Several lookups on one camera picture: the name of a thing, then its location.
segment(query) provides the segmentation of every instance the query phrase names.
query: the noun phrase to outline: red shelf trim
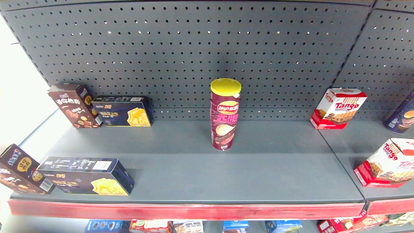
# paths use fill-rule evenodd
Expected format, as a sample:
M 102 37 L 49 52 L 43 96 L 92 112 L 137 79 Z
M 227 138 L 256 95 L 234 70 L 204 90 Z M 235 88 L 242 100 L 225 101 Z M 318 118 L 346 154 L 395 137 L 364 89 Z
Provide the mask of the red shelf trim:
M 364 203 L 314 205 L 85 204 L 9 199 L 12 214 L 96 219 L 327 219 L 358 216 Z
M 414 211 L 414 198 L 372 201 L 368 214 L 399 214 Z

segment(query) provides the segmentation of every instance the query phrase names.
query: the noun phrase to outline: potato chip can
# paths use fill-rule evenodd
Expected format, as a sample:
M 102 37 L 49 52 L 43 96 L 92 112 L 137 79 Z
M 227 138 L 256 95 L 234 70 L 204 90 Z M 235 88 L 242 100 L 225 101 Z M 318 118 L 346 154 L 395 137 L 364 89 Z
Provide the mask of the potato chip can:
M 404 99 L 394 113 L 384 121 L 391 132 L 403 134 L 414 124 L 414 90 Z
M 233 145 L 239 109 L 241 84 L 230 78 L 211 82 L 211 138 L 213 147 L 225 151 Z

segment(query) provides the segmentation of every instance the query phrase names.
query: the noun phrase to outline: barcode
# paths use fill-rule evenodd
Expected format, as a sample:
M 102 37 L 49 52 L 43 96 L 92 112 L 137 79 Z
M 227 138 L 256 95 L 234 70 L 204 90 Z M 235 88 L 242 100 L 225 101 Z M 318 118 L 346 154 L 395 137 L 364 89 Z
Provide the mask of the barcode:
M 98 125 L 101 125 L 101 123 L 102 123 L 102 118 L 101 118 L 101 116 L 97 116 L 97 117 L 95 118 L 95 121 L 98 123 Z
M 132 97 L 130 101 L 141 101 L 141 97 Z
M 45 179 L 42 182 L 42 184 L 40 184 L 40 188 L 45 190 L 46 192 L 48 192 L 51 189 L 52 186 L 53 186 L 53 183 L 48 179 Z
M 365 185 L 366 185 L 366 182 L 365 182 L 365 180 L 362 178 L 362 176 L 361 176 L 361 174 L 359 173 L 359 171 L 355 170 L 355 174 L 356 174 L 356 176 L 358 177 L 358 179 L 359 179 L 359 181 L 361 182 L 361 184 L 362 184 L 363 186 L 365 186 Z

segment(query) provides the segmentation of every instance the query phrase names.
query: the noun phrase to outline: dark blue box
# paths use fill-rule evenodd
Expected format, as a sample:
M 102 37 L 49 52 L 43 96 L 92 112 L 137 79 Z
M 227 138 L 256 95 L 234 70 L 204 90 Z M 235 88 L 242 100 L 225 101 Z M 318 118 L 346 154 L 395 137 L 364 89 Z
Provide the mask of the dark blue box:
M 145 96 L 103 96 L 92 101 L 106 126 L 151 126 L 152 113 Z
M 85 227 L 85 233 L 129 233 L 129 221 L 91 219 Z
M 66 193 L 128 196 L 134 187 L 116 158 L 49 156 L 37 170 Z

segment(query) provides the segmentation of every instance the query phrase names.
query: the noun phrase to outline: lay's logo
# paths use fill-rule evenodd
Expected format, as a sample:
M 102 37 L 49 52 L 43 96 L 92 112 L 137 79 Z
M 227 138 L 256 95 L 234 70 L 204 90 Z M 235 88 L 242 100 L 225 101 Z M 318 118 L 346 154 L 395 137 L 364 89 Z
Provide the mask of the lay's logo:
M 233 115 L 238 111 L 238 102 L 236 101 L 224 101 L 217 106 L 217 111 L 225 115 Z

